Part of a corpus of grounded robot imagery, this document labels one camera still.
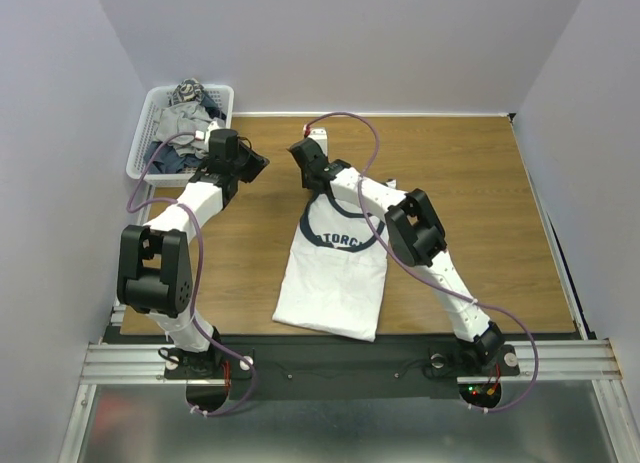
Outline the white printed tank top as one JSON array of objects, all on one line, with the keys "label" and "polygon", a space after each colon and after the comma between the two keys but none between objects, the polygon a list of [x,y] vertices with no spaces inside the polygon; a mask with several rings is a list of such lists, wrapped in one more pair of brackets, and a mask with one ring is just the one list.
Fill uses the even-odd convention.
[{"label": "white printed tank top", "polygon": [[387,275],[382,220],[315,193],[299,218],[272,320],[372,342]]}]

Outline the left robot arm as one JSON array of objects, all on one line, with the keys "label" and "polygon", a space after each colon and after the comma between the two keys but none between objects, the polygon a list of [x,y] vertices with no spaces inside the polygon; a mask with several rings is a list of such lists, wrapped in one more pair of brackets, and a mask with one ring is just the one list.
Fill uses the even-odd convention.
[{"label": "left robot arm", "polygon": [[269,160],[232,129],[187,135],[204,143],[207,154],[180,196],[163,200],[163,212],[122,231],[117,299],[154,321],[177,349],[188,353],[188,365],[199,376],[215,375],[223,355],[251,371],[253,362],[222,345],[216,328],[199,315],[196,297],[204,264],[203,227]]}]

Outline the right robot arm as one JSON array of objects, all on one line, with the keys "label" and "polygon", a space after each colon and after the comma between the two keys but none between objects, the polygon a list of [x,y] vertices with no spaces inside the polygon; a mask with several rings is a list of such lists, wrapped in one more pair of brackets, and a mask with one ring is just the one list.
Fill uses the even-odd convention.
[{"label": "right robot arm", "polygon": [[300,169],[304,188],[356,205],[384,222],[392,255],[437,292],[461,347],[463,367],[482,373],[493,366],[505,338],[456,270],[444,227],[427,194],[420,189],[390,188],[342,160],[329,161],[310,137],[293,144],[289,153]]}]

